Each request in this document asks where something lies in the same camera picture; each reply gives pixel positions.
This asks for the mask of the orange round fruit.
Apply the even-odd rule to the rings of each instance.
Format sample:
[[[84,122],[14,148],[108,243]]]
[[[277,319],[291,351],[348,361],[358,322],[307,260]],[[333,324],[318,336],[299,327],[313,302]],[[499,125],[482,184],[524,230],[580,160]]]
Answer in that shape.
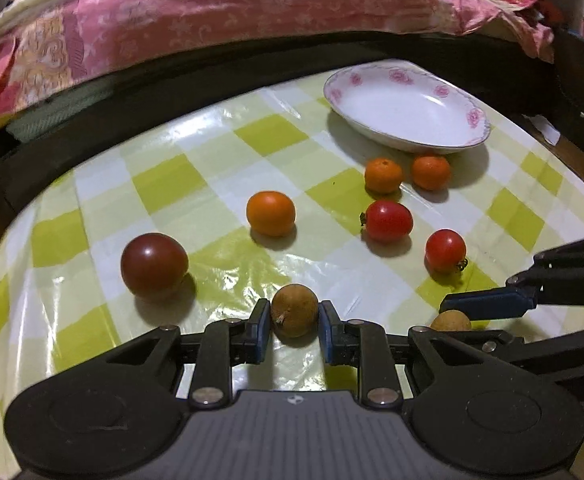
[[[246,218],[253,231],[270,237],[287,236],[296,217],[294,203],[286,194],[262,191],[246,203]]]

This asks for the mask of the white paper scrap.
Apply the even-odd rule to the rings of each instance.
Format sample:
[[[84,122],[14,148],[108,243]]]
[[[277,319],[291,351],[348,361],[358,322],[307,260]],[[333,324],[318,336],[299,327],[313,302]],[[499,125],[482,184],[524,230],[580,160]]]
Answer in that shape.
[[[544,116],[525,116],[533,127],[542,135],[545,142],[551,146],[557,146],[561,140],[560,131]]]

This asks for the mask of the red cherry tomato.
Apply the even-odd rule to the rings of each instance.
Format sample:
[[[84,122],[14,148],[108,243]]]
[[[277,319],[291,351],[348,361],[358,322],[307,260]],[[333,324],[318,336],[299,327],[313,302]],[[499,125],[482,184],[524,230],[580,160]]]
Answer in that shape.
[[[411,212],[392,200],[376,200],[359,215],[370,240],[392,244],[409,235],[414,227]]]
[[[461,272],[468,264],[467,246],[457,232],[441,229],[435,231],[426,241],[424,258],[434,272],[441,274]]]

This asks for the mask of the pink floral quilt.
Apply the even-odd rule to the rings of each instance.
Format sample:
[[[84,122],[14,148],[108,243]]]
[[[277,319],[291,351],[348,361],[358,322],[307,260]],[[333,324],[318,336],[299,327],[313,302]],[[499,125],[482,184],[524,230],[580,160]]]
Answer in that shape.
[[[0,125],[56,94],[155,58],[332,32],[490,30],[550,60],[584,32],[583,0],[10,0],[0,11]]]

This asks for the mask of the small orange tangerine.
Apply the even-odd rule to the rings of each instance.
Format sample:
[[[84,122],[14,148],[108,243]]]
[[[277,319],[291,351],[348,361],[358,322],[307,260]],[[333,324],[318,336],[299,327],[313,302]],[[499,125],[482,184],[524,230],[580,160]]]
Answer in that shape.
[[[414,185],[426,191],[436,192],[447,188],[452,177],[452,167],[440,155],[416,156],[411,165],[411,179]]]
[[[403,182],[403,169],[389,158],[375,158],[367,162],[364,178],[369,191],[381,195],[393,194]]]

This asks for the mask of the dark wooden bed frame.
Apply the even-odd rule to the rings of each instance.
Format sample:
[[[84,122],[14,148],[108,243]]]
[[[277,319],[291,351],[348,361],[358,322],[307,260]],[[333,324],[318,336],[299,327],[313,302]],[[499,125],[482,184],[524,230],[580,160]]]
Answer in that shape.
[[[271,84],[399,58],[473,94],[514,122],[546,117],[582,157],[584,39],[559,29],[554,58],[530,58],[503,39],[473,34],[343,32],[226,44],[166,56],[45,99],[0,129],[0,211],[16,214],[88,158],[207,105]]]

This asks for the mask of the large dark red tomato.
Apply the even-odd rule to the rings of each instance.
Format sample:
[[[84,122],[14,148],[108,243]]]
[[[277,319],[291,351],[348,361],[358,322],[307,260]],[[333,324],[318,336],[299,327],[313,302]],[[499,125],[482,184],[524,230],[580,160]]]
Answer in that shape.
[[[123,249],[121,277],[128,290],[142,299],[170,296],[189,269],[185,249],[173,237],[158,232],[144,233]]]

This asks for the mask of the green checkered tablecloth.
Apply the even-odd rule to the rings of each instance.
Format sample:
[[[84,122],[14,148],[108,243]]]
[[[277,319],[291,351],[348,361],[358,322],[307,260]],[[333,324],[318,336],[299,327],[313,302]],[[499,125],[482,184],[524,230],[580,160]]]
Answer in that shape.
[[[24,389],[172,324],[315,296],[394,333],[584,238],[584,182],[405,62],[260,89],[53,182],[0,241],[2,430]]]

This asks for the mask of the brown longan fruit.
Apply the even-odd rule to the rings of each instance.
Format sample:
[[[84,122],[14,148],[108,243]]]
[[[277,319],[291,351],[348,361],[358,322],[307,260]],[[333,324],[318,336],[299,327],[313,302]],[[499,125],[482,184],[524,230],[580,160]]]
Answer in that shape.
[[[304,285],[283,286],[271,300],[270,317],[275,331],[283,338],[303,337],[316,326],[318,298]]]
[[[468,332],[472,324],[467,315],[459,310],[441,312],[430,324],[432,330],[438,332]]]

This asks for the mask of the white floral porcelain plate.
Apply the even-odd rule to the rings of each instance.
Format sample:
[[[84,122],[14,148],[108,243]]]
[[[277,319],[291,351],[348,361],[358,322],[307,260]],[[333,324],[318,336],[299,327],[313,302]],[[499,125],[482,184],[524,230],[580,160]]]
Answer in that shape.
[[[477,148],[492,128],[473,96],[405,61],[337,70],[324,83],[324,98],[355,131],[407,153]]]

